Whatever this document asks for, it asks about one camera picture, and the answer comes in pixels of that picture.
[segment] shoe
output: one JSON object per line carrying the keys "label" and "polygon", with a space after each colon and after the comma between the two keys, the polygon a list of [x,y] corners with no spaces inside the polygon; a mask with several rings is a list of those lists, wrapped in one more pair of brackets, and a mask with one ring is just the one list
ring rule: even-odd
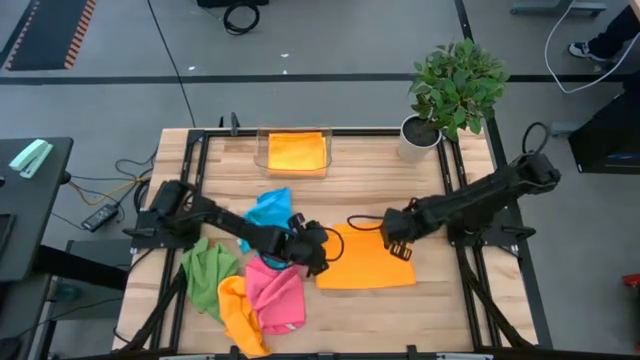
{"label": "shoe", "polygon": [[593,55],[593,53],[589,51],[588,43],[571,43],[569,45],[569,53],[582,59],[591,59],[599,62],[611,61],[611,58],[601,58]]}

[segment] towel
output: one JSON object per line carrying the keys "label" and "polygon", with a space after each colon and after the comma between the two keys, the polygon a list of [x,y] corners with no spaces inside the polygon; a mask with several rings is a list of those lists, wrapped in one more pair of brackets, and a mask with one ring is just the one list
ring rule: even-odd
{"label": "towel", "polygon": [[238,259],[220,243],[209,248],[209,239],[202,237],[182,255],[182,267],[187,275],[187,297],[193,307],[220,321],[218,284],[238,272]]}
{"label": "towel", "polygon": [[271,354],[263,343],[256,312],[247,299],[245,278],[230,276],[222,280],[218,286],[218,296],[225,335],[233,339],[249,358]]}
{"label": "towel", "polygon": [[[344,253],[329,269],[316,276],[319,289],[376,289],[416,283],[411,262],[391,255],[384,248],[379,231],[359,231],[347,224],[334,229],[344,239]],[[327,233],[329,240],[322,246],[327,257],[333,257],[340,252],[340,240],[333,232]]]}
{"label": "towel", "polygon": [[269,134],[270,175],[325,176],[327,143],[320,132]]}
{"label": "towel", "polygon": [[[247,211],[244,217],[256,225],[277,225],[288,229],[287,221],[292,212],[291,190],[282,188],[260,195],[256,200],[256,206]],[[238,239],[238,246],[243,254],[251,251],[246,240]],[[286,264],[273,259],[266,259],[266,261],[269,261],[269,265],[275,268],[286,267]]]}
{"label": "towel", "polygon": [[278,271],[254,258],[245,271],[247,296],[265,334],[287,334],[304,325],[304,290],[297,266]]}

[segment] black table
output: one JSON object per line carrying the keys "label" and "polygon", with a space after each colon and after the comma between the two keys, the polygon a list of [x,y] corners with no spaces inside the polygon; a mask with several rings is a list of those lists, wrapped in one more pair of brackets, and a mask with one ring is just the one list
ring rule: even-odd
{"label": "black table", "polygon": [[[73,140],[42,138],[53,145],[31,179],[9,167],[33,139],[0,140],[0,213],[15,216],[7,244],[0,253],[0,338],[14,337],[37,325],[51,275],[124,290],[127,272],[41,244],[65,171]],[[19,359],[28,356],[35,328],[20,336]]]}

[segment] person's leg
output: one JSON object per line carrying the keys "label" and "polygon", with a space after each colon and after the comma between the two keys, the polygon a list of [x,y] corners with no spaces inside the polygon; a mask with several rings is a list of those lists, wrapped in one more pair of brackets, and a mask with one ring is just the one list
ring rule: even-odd
{"label": "person's leg", "polygon": [[587,43],[572,43],[569,52],[578,57],[606,61],[613,58],[626,41],[633,39],[640,32],[640,20],[631,6],[627,6],[615,18],[607,30]]}

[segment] plant pot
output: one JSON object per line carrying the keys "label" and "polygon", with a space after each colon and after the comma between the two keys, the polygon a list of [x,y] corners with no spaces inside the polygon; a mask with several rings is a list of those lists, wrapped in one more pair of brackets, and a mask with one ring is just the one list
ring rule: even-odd
{"label": "plant pot", "polygon": [[421,161],[429,150],[442,140],[440,130],[433,129],[428,123],[425,124],[425,121],[418,115],[411,115],[402,122],[398,155],[403,161]]}

